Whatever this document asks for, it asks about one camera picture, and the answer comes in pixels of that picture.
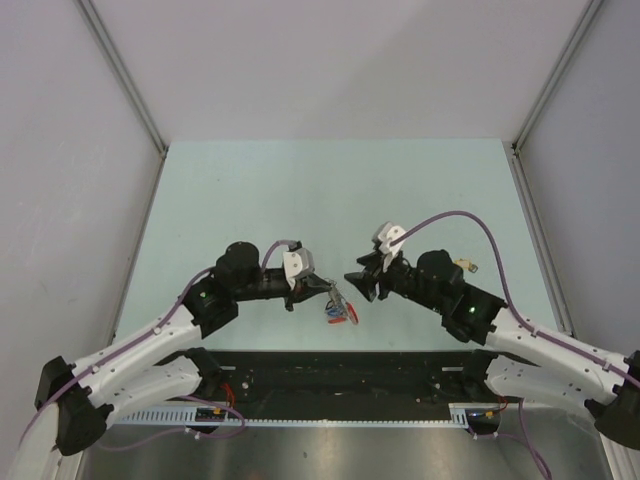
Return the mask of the blue tagged key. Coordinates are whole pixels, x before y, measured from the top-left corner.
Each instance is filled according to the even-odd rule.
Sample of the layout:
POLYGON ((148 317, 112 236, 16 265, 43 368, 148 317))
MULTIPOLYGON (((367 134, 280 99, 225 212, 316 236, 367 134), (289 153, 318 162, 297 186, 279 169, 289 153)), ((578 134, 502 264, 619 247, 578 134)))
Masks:
POLYGON ((325 305, 325 315, 329 323, 340 323, 345 320, 343 307, 332 300, 329 300, 325 305))

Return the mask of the red handled keyring holder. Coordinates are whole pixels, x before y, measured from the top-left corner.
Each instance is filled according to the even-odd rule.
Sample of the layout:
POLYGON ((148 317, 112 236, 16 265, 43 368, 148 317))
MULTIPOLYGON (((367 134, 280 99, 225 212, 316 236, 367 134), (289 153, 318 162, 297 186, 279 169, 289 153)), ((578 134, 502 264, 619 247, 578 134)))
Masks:
POLYGON ((358 325, 360 323, 359 317, 357 315, 357 312, 354 306, 344 297, 344 295, 341 293, 336 283, 335 283, 335 287, 328 292, 328 297, 329 297, 329 300, 332 300, 335 303, 339 303, 343 307, 343 313, 345 318, 345 320, 341 321, 340 323, 329 323, 327 318, 327 323, 329 325, 339 325, 346 322, 350 322, 353 325, 358 325))

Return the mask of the yellow tagged key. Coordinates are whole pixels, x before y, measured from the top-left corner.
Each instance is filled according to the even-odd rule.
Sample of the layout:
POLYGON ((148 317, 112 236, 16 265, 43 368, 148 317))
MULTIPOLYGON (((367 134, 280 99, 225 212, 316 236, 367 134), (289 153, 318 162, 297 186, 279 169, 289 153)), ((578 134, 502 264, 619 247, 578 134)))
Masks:
POLYGON ((478 271, 478 266, 469 259, 457 259, 454 263, 472 274, 475 274, 478 271))

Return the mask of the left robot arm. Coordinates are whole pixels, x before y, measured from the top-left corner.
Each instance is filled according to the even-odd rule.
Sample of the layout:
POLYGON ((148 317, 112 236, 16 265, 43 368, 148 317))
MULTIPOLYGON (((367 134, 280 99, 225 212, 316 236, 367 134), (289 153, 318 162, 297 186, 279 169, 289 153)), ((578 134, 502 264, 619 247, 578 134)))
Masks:
POLYGON ((64 456, 95 444, 122 416, 164 400, 207 400, 221 387, 221 369, 195 342, 222 329, 242 302, 281 299, 287 311, 327 293, 312 254, 289 242, 278 268, 259 262, 249 242, 227 247, 216 263, 192 278, 171 308, 138 332, 86 357, 57 356, 41 370, 37 411, 58 408, 55 448, 64 456))

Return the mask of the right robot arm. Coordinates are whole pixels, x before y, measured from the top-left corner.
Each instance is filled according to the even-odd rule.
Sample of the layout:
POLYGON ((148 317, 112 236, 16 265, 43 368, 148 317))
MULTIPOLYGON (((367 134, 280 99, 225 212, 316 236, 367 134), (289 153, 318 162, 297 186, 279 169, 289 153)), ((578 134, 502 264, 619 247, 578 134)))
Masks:
POLYGON ((628 448, 639 446, 639 362, 600 350, 519 317, 503 299, 468 284, 444 250, 422 254, 416 265, 401 257, 386 263, 371 253, 363 269, 345 274, 368 301, 395 293, 442 317, 461 342, 474 341, 514 354, 567 379, 587 396, 597 430, 628 448))

